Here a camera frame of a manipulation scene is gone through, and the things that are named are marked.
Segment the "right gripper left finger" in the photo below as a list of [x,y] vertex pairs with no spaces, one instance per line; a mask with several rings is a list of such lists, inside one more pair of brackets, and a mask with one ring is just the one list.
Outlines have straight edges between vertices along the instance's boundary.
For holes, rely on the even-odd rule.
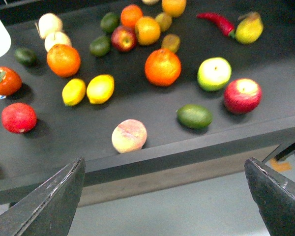
[[0,215],[0,236],[66,236],[80,201],[85,160],[77,158]]

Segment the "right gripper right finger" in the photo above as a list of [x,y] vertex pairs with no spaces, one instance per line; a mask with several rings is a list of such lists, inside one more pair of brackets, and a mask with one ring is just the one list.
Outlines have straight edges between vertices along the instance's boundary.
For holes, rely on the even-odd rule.
[[295,236],[295,182],[255,158],[244,163],[249,190],[271,236]]

